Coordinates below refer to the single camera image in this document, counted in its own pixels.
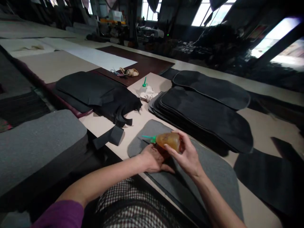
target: glue bottle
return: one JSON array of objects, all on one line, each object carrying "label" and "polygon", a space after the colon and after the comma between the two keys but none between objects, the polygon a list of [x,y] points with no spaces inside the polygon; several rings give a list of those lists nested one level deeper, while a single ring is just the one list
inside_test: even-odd
[{"label": "glue bottle", "polygon": [[146,79],[147,79],[147,77],[145,77],[145,82],[144,82],[144,84],[140,87],[140,89],[139,89],[139,92],[138,92],[138,95],[140,95],[142,92],[146,92],[146,90],[147,90],[147,83],[146,83]]},{"label": "glue bottle", "polygon": [[168,144],[173,149],[176,150],[177,153],[181,150],[181,139],[179,134],[177,133],[164,133],[157,136],[142,136],[145,138],[150,138],[151,143],[157,143],[163,149],[166,149],[164,144]]}]

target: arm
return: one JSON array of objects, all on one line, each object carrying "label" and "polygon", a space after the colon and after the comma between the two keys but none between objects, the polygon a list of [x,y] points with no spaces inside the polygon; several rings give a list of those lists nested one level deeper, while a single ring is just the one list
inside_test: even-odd
[{"label": "arm", "polygon": [[57,199],[79,202],[83,208],[120,181],[142,172],[174,172],[163,164],[164,158],[152,145],[148,145],[141,154],[125,161],[96,170],[68,187]]},{"label": "arm", "polygon": [[219,228],[244,228],[245,224],[238,218],[234,211],[222,198],[216,187],[205,174],[200,162],[197,151],[192,145],[186,133],[178,133],[184,144],[182,154],[177,153],[169,145],[165,145],[168,153],[175,158],[183,170],[191,177],[196,184],[202,199],[206,205],[208,214],[214,227]]}]

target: person's left hand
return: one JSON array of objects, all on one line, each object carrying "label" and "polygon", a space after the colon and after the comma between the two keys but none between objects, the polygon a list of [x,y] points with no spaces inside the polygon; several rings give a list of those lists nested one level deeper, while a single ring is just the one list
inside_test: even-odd
[{"label": "person's left hand", "polygon": [[165,159],[170,157],[170,155],[162,148],[156,148],[155,145],[149,144],[138,156],[145,165],[145,172],[154,173],[159,171],[167,171],[173,174],[175,173],[170,166],[163,164]]}]

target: white cloth rag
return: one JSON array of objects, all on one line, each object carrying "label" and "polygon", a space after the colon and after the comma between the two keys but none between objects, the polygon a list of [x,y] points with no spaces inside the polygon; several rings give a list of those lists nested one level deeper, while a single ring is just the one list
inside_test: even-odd
[{"label": "white cloth rag", "polygon": [[156,97],[158,93],[154,93],[154,90],[152,89],[151,86],[147,86],[147,89],[145,92],[141,92],[139,94],[139,98],[141,100],[145,100],[146,102],[149,102],[153,97]]}]

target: white paper sheet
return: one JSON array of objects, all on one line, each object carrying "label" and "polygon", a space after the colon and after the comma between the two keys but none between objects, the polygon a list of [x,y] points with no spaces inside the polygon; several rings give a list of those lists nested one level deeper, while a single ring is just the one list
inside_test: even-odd
[{"label": "white paper sheet", "polygon": [[66,41],[64,39],[42,38],[39,40],[52,46],[55,49],[64,50],[108,71],[113,69],[117,71],[120,67],[125,68],[137,63],[133,60],[129,60],[93,48],[84,47],[73,42]]},{"label": "white paper sheet", "polygon": [[[53,47],[37,39],[0,39],[0,45],[15,58],[55,51]],[[32,46],[38,45],[43,46],[43,50],[21,50],[22,48],[31,49]]]}]

